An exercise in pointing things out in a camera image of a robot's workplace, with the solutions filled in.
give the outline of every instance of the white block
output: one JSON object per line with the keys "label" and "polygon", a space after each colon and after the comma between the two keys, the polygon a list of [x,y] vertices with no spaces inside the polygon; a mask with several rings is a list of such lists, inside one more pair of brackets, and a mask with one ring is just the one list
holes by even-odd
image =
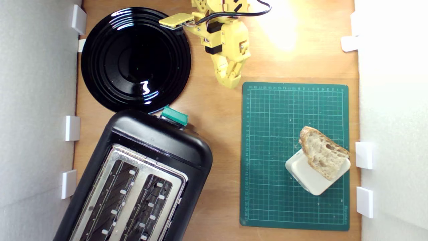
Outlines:
{"label": "white block", "polygon": [[352,36],[360,35],[361,19],[360,19],[360,15],[357,12],[353,12],[351,14],[351,31],[352,31]]}
{"label": "white block", "polygon": [[85,35],[86,13],[76,4],[73,6],[73,19],[71,20],[71,27],[80,35]]}
{"label": "white block", "polygon": [[357,187],[357,212],[373,218],[373,191]]}
{"label": "white block", "polygon": [[285,163],[287,171],[296,179],[304,190],[312,195],[319,196],[327,190],[334,182],[343,176],[351,167],[349,159],[339,169],[337,176],[333,180],[326,179],[308,164],[308,158],[300,149]]}
{"label": "white block", "polygon": [[65,117],[65,140],[78,141],[80,139],[80,117]]}
{"label": "white block", "polygon": [[373,169],[373,147],[370,142],[355,143],[356,166],[365,169]]}
{"label": "white block", "polygon": [[71,170],[68,172],[62,173],[62,189],[61,189],[61,199],[66,199],[73,195],[76,190],[77,183],[77,171]]}
{"label": "white block", "polygon": [[83,51],[83,46],[85,45],[85,43],[86,43],[86,39],[79,39],[79,46],[77,48],[77,51],[79,53]]}
{"label": "white block", "polygon": [[345,52],[350,52],[357,50],[359,47],[358,37],[356,36],[345,36],[340,39],[342,45],[342,50]]}

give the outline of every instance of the green cutting mat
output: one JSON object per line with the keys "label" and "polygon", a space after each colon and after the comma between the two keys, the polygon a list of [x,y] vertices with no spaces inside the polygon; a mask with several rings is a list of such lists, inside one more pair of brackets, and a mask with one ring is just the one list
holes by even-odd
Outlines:
{"label": "green cutting mat", "polygon": [[241,211],[244,226],[349,230],[349,172],[321,196],[285,169],[303,126],[349,150],[346,85],[246,82],[242,97]]}

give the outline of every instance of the bread slice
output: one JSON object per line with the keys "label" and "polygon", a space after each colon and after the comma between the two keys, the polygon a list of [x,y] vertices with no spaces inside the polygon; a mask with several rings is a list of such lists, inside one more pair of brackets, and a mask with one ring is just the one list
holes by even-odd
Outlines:
{"label": "bread slice", "polygon": [[328,180],[337,176],[342,164],[349,158],[348,150],[312,127],[303,127],[299,143],[309,165]]}

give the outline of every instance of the toaster metal top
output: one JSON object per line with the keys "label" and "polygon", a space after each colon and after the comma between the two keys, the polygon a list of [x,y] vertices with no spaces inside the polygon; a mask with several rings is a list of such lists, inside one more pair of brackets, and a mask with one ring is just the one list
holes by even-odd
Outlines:
{"label": "toaster metal top", "polygon": [[70,240],[162,240],[187,181],[176,169],[113,145]]}

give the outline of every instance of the white clip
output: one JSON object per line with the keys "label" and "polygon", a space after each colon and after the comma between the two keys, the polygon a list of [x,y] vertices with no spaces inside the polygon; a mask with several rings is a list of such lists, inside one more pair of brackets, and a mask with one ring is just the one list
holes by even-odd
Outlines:
{"label": "white clip", "polygon": [[77,171],[71,170],[62,173],[61,199],[66,199],[73,195],[76,190]]}
{"label": "white clip", "polygon": [[359,168],[373,169],[373,147],[370,142],[355,143],[355,163]]}
{"label": "white clip", "polygon": [[86,13],[76,4],[73,5],[73,19],[71,20],[71,27],[80,35],[85,35]]}
{"label": "white clip", "polygon": [[345,52],[354,51],[360,47],[358,36],[361,31],[361,20],[357,12],[351,14],[351,31],[352,36],[344,36],[340,39],[342,50]]}
{"label": "white clip", "polygon": [[357,212],[373,218],[373,191],[357,187]]}
{"label": "white clip", "polygon": [[350,52],[358,49],[358,37],[357,36],[345,36],[340,39],[342,50]]}
{"label": "white clip", "polygon": [[65,140],[78,141],[80,139],[80,117],[65,117]]}
{"label": "white clip", "polygon": [[79,46],[77,52],[81,53],[83,51],[83,46],[85,45],[86,39],[79,39]]}

